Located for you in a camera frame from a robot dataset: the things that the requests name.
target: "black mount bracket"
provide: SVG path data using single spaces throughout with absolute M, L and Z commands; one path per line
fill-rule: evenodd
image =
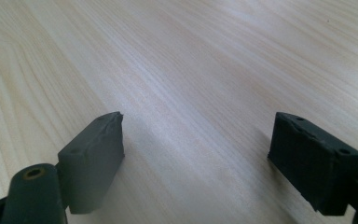
M 268 158 L 324 216 L 350 204 L 358 223 L 358 150 L 301 117 L 277 113 Z
M 16 173 L 0 200 L 0 223 L 67 223 L 65 208 L 87 214 L 99 208 L 124 158 L 119 112 L 95 119 L 58 154 L 59 162 Z

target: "hole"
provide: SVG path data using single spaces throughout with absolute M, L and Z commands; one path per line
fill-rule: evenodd
M 33 168 L 33 169 L 30 169 L 27 172 L 25 172 L 23 178 L 26 180 L 32 180 L 32 179 L 36 179 L 39 176 L 42 176 L 44 174 L 45 174 L 44 168 Z
M 78 153 L 80 152 L 80 148 L 74 148 L 74 149 L 71 149 L 71 153 Z
M 341 148 L 341 149 L 339 150 L 339 152 L 342 153 L 342 154 L 345 154 L 345 155 L 351 154 L 347 149 L 344 149 L 344 148 Z

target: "wooden table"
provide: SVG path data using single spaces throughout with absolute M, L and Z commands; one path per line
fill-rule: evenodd
M 277 111 L 358 149 L 358 0 L 0 0 L 0 198 L 121 111 L 126 158 L 69 223 L 351 223 L 267 160 Z

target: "light wood grain surface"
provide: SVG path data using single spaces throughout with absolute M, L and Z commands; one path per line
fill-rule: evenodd
M 75 223 L 351 223 L 269 163 L 275 112 L 358 149 L 358 0 L 0 0 L 0 198 L 94 118 L 126 158 Z

